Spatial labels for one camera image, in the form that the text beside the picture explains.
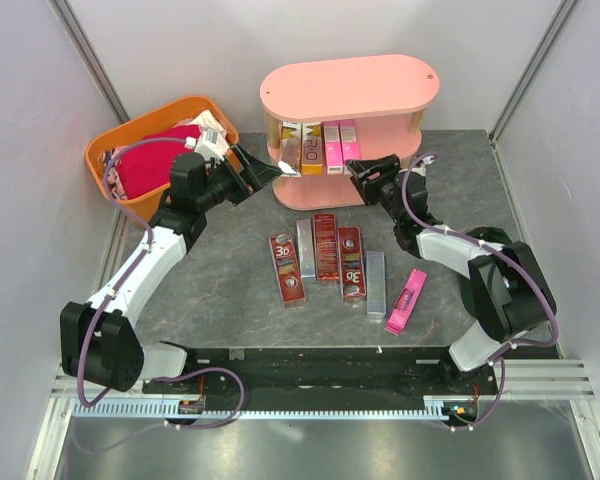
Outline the orange R.O toothpaste box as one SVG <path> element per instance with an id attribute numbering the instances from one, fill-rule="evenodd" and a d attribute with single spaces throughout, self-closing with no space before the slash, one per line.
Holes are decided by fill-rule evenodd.
<path id="1" fill-rule="evenodd" d="M 302 124 L 300 167 L 302 175 L 321 175 L 324 166 L 322 123 Z"/>

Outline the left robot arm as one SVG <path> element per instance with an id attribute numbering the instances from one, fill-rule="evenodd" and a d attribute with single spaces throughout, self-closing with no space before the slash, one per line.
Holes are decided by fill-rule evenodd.
<path id="1" fill-rule="evenodd" d="M 170 185 L 162 194 L 145 234 L 116 274 L 84 303 L 69 302 L 60 313 L 61 365 L 65 374 L 109 390 L 125 392 L 136 382 L 165 379 L 178 393 L 199 382 L 186 348 L 142 344 L 135 324 L 156 288 L 203 233 L 206 214 L 228 201 L 238 205 L 283 175 L 240 145 L 223 158 L 197 150 L 178 155 Z"/>

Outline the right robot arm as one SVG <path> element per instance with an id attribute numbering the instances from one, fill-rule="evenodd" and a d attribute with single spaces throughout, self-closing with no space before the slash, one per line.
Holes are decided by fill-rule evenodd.
<path id="1" fill-rule="evenodd" d="M 524 242 L 506 243 L 498 230 L 462 233 L 430 214 L 426 168 L 434 154 L 418 156 L 402 167 L 397 155 L 348 160 L 351 183 L 367 206 L 379 204 L 393 222 L 397 244 L 410 255 L 443 265 L 464 278 L 463 302 L 471 327 L 440 360 L 438 381 L 447 392 L 463 392 L 474 372 L 509 349 L 532 344 L 528 333 L 547 324 L 558 337 L 557 306 L 536 257 Z"/>

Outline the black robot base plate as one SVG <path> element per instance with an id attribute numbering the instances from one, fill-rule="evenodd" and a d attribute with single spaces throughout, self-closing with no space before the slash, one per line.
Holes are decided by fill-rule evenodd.
<path id="1" fill-rule="evenodd" d="M 187 373 L 224 367 L 244 382 L 249 400 L 280 392 L 317 389 L 428 395 L 491 395 L 497 392 L 488 365 L 459 373 L 445 347 L 198 348 L 188 352 Z"/>

